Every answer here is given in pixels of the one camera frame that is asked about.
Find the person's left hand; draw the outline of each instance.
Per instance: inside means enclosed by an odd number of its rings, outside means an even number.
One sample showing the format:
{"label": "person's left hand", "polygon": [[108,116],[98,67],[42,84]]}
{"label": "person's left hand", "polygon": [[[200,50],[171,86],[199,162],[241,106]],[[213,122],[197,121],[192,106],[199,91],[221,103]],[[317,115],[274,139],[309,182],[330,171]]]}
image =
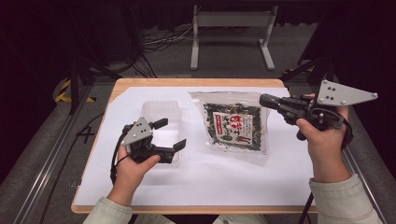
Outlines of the person's left hand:
{"label": "person's left hand", "polygon": [[[118,160],[124,158],[126,155],[126,147],[120,147]],[[142,182],[144,175],[157,164],[160,159],[160,156],[154,155],[142,163],[136,163],[129,157],[120,161],[117,166],[116,182],[107,198],[120,205],[131,205],[134,192]]]}

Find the gray carpet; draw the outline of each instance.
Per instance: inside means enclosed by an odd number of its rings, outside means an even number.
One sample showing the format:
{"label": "gray carpet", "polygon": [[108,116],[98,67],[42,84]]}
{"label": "gray carpet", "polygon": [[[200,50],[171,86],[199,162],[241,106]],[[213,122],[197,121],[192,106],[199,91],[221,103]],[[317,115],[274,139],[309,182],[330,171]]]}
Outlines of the gray carpet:
{"label": "gray carpet", "polygon": [[[297,66],[297,61],[315,28],[315,25],[275,27],[269,44],[269,50],[276,66],[275,71],[268,71],[265,67],[257,42],[261,31],[257,28],[247,29],[242,34],[234,34],[222,29],[205,31],[200,36],[200,58],[197,71],[190,70],[190,40],[184,40],[164,51],[147,53],[146,56],[158,77],[280,77],[284,70]],[[134,69],[130,69],[122,75],[125,77],[140,77]],[[289,84],[293,94],[310,91],[304,82],[296,81]],[[69,185],[73,180],[79,180],[82,176],[94,136],[89,137],[87,142],[84,142],[85,136],[79,137],[71,148],[69,155],[67,155],[67,152],[69,152],[76,134],[81,131],[84,125],[105,111],[113,86],[114,80],[108,77],[97,78],[97,82],[90,92],[91,97],[96,97],[96,102],[83,104],[70,134],[64,141],[62,154],[47,186],[34,206],[33,214],[29,217],[29,223],[40,223],[42,214],[46,209],[43,223],[82,223],[86,217],[74,214],[71,211],[70,206],[76,189]],[[55,145],[58,135],[67,119],[70,118],[68,116],[69,110],[69,103],[58,103],[1,185],[0,223],[12,223],[17,216],[37,174]],[[97,133],[100,122],[101,118],[90,125],[92,133]],[[381,161],[370,137],[353,110],[351,111],[351,122],[355,139],[350,145],[350,150],[386,221],[396,223],[394,213],[394,205],[396,204],[395,179]],[[46,208],[57,176],[59,176],[59,180],[50,198],[49,206]],[[289,224],[297,223],[299,215],[267,215],[266,217],[270,224]],[[316,215],[311,217],[313,223],[317,223]]]}

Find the white paper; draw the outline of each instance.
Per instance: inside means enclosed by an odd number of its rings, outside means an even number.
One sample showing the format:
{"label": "white paper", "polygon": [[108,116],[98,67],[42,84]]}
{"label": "white paper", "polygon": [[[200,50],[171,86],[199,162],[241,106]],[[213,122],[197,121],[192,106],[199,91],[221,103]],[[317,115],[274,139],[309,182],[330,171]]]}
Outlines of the white paper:
{"label": "white paper", "polygon": [[154,167],[137,189],[133,205],[304,205],[312,165],[297,126],[272,110],[268,118],[268,161],[264,166],[224,157],[209,149],[202,116],[189,91],[256,91],[289,96],[285,88],[132,87],[107,108],[74,205],[95,205],[112,188],[110,164],[122,127],[136,121],[146,101],[175,100],[187,145],[178,167]]}

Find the floor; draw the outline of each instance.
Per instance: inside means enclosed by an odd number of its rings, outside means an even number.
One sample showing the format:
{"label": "floor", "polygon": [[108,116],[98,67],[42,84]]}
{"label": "floor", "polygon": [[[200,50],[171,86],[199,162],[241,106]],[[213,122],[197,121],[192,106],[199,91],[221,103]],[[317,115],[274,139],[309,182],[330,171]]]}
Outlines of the floor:
{"label": "floor", "polygon": [[[298,66],[296,62],[315,28],[315,24],[274,28],[269,44],[276,66],[274,71],[266,69],[257,42],[263,35],[262,31],[253,28],[209,29],[201,32],[200,61],[196,71],[190,70],[189,39],[162,51],[146,52],[145,56],[156,77],[277,78],[285,70]],[[121,66],[123,64],[115,63],[110,69]],[[154,75],[143,59],[136,66],[137,70],[147,76]],[[121,75],[144,78],[137,70],[131,68]],[[110,77],[97,75],[93,86],[80,86],[80,95],[95,100],[93,103],[82,104],[74,115],[69,115],[70,103],[57,104],[0,187],[0,223],[82,223],[86,215],[74,214],[70,206],[114,83],[115,80]],[[54,98],[63,84],[63,81],[60,82],[54,90]],[[286,84],[290,86],[292,94],[310,92],[304,76],[294,78]],[[396,181],[381,161],[353,109],[350,116],[355,134],[347,152],[354,160],[351,169],[361,174],[366,181],[366,187],[369,194],[373,195],[373,203],[379,208],[384,223],[396,223]],[[33,193],[31,189],[44,164],[51,156],[53,169],[47,169],[47,175],[41,179],[42,186],[36,196],[32,197],[33,200],[27,200]],[[267,215],[266,218],[270,224],[286,224],[297,223],[299,216]],[[311,219],[312,223],[317,223],[316,215],[312,215]]]}

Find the table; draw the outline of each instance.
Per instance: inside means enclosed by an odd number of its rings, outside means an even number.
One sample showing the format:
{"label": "table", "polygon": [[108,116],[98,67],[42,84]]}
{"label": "table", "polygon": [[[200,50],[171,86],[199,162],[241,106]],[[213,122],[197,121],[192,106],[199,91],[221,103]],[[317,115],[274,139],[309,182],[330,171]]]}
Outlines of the table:
{"label": "table", "polygon": [[[102,146],[102,144],[104,142],[108,142],[107,140],[104,140],[103,135],[111,135],[108,133],[105,134],[105,132],[106,127],[108,127],[108,123],[110,122],[109,119],[111,118],[112,113],[114,113],[114,105],[123,102],[125,100],[125,94],[130,91],[133,91],[135,93],[136,90],[149,89],[155,92],[157,89],[162,88],[165,88],[165,90],[168,91],[175,90],[175,92],[177,92],[178,88],[181,88],[182,90],[197,90],[198,88],[203,90],[219,91],[267,91],[268,93],[274,93],[278,96],[288,95],[287,90],[283,88],[283,83],[278,79],[119,79],[114,87],[114,91],[109,98],[109,105],[107,106],[105,118],[102,121],[99,134],[97,135],[93,144],[92,152],[82,177],[81,186],[79,187],[72,204],[72,210],[75,213],[90,213],[97,199],[99,199],[101,196],[106,196],[111,189],[111,182],[109,176],[107,174],[104,174],[105,172],[109,173],[111,156],[103,160],[104,157],[98,156],[98,153],[100,150],[102,150],[101,147],[104,147]],[[136,98],[132,100],[131,98],[128,98],[128,102],[133,102],[133,104],[137,104],[138,101],[141,101],[141,99]],[[179,107],[182,108],[183,116],[189,116],[191,115],[190,113],[197,115],[197,112],[193,108],[187,107],[185,103],[179,104]],[[117,119],[122,119],[122,117],[124,116],[125,115],[119,114],[117,115]],[[199,144],[204,145],[203,141],[205,141],[204,135],[204,139],[202,137],[198,137],[201,132],[205,133],[205,130],[200,130],[200,128],[203,128],[204,126],[200,126],[199,124],[194,126],[198,126],[197,132],[199,133],[192,134],[192,136],[197,136],[196,139],[191,137],[191,135],[187,135],[187,145],[186,148],[182,150],[185,154],[182,155],[181,161],[185,160],[188,162],[185,162],[184,166],[180,164],[180,166],[176,169],[170,168],[157,171],[150,170],[150,172],[147,173],[145,176],[145,180],[147,180],[146,183],[144,180],[134,196],[133,209],[135,214],[301,213],[306,198],[308,197],[310,192],[308,187],[308,178],[312,176],[312,170],[309,156],[306,152],[306,142],[301,142],[297,140],[295,134],[297,133],[298,129],[295,126],[290,126],[286,124],[286,122],[283,121],[283,117],[275,111],[270,113],[270,116],[268,118],[270,154],[268,157],[268,162],[263,167],[252,165],[243,161],[236,161],[228,158],[219,158],[218,155],[212,155],[210,149],[206,147],[198,146],[198,151],[195,149],[189,149],[196,148],[196,146]],[[195,161],[191,161],[191,153],[194,153],[193,156],[196,159]],[[212,157],[215,158],[216,164],[213,163]],[[209,171],[212,174],[216,175],[218,173],[217,170],[220,169],[230,169],[232,171],[232,175],[230,176],[221,176],[221,180],[228,181],[227,183],[230,184],[230,186],[228,186],[228,189],[230,189],[231,192],[228,192],[227,197],[221,196],[224,193],[222,191],[227,190],[218,186],[222,185],[222,182],[218,181],[217,176],[200,176],[200,173],[202,173],[203,170],[206,171],[205,174],[207,174],[207,171]],[[99,179],[95,179],[95,177],[92,178],[93,175],[97,175],[98,173],[98,176],[100,176],[98,177]],[[168,176],[164,178],[160,176],[161,181],[158,181],[158,174]],[[201,179],[199,181],[196,181],[196,179],[192,178],[193,175],[198,175],[199,178],[202,178],[202,181]],[[201,183],[209,183],[207,185],[210,185],[210,183],[216,184],[213,184],[212,186],[196,186],[200,185]],[[94,185],[95,187],[88,188],[87,185]],[[213,189],[221,190],[217,192],[212,192]],[[251,189],[255,189],[257,193],[252,194]],[[155,202],[155,200],[152,199],[160,197],[159,195],[162,195],[164,198],[167,197],[166,194],[163,195],[161,193],[158,193],[159,191],[167,192],[170,195],[176,195],[176,197],[171,197],[174,200],[169,200],[169,198],[167,198],[168,201],[166,202]],[[191,194],[201,193],[202,195],[197,195],[197,197],[193,199],[193,202],[191,202],[189,201],[189,198],[186,197],[186,195],[188,195],[190,192]],[[216,195],[220,195],[218,200],[210,199],[211,197],[216,197]],[[316,212],[317,210],[315,206],[313,206],[310,211]]]}

